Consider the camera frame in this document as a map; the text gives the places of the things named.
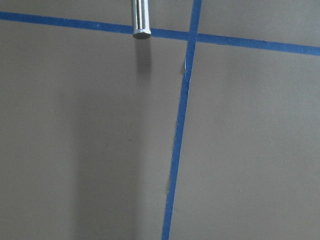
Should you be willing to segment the metal ice scoop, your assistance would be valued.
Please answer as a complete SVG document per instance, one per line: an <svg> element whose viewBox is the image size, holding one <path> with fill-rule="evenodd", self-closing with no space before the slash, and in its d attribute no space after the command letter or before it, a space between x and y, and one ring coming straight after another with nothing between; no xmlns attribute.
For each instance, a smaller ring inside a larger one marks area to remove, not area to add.
<svg viewBox="0 0 320 240"><path fill-rule="evenodd" d="M148 0L132 0L132 35L135 39L145 40L151 37L150 12Z"/></svg>

